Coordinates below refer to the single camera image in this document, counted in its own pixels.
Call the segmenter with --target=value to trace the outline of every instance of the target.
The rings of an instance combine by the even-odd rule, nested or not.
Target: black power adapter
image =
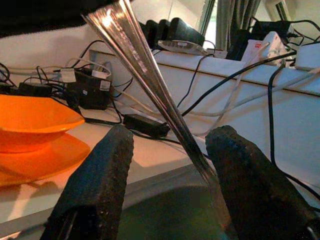
[[[137,130],[153,138],[165,137],[170,130],[170,127],[168,127],[167,124],[154,121],[138,114],[125,114],[123,124],[128,129]]]
[[[46,84],[21,82],[18,88],[18,94],[30,97],[50,97],[52,94],[52,87]]]

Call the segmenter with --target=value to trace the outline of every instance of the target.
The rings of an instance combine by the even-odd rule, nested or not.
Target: electronic device
[[[158,41],[158,45],[170,52],[205,56],[208,52],[200,45],[189,41]]]
[[[154,138],[167,136],[170,127],[167,124],[152,120],[138,114],[125,114],[123,124],[128,129],[137,130]]]
[[[149,45],[149,48],[153,49],[156,44],[155,44],[155,38],[157,35],[157,30],[158,30],[159,24],[156,23],[153,20],[148,20],[146,21],[145,28],[144,28],[144,36],[146,38],[146,41]]]
[[[48,98],[52,94],[52,87],[42,83],[21,82],[18,87],[18,93],[22,96]]]
[[[88,74],[91,71],[88,68],[74,71],[76,82],[68,83],[67,88],[77,93],[82,108],[105,110],[111,101],[111,81]]]
[[[228,49],[226,59],[240,61],[248,45],[248,40],[251,39],[251,34],[248,30],[238,30],[234,43]]]
[[[166,19],[162,19],[159,22],[156,35],[154,38],[154,48],[160,49],[161,47],[158,45],[159,40],[166,40],[169,33],[170,22]]]
[[[166,40],[181,40],[202,46],[205,42],[205,36],[185,23],[182,19],[175,17],[171,20]]]

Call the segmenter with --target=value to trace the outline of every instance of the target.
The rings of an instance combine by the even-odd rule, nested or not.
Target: curtain
[[[216,48],[228,50],[237,31],[247,29],[261,0],[218,0],[216,17]]]

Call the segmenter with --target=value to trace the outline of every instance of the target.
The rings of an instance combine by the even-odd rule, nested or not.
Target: black box
[[[110,91],[101,90],[104,79],[87,75],[75,70],[76,82],[67,84],[67,88],[77,93],[79,105],[84,109],[105,110],[110,103]]]
[[[187,25],[180,18],[175,17],[171,20],[169,33],[166,40],[182,40],[202,46],[205,42],[205,36]]]

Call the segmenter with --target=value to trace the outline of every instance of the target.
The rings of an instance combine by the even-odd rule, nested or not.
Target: white power strip
[[[259,54],[259,56],[256,56],[260,46],[265,45],[266,43],[269,43],[269,45]],[[275,31],[271,31],[265,36],[263,41],[249,40],[241,61],[247,62],[253,56],[256,56],[256,58],[251,61],[252,63],[256,63],[264,59],[273,58],[286,53],[287,50],[282,43],[279,35]],[[279,66],[281,64],[281,61],[282,60],[279,59],[266,64]]]
[[[320,68],[320,43],[301,46],[296,53],[295,68],[306,71]]]

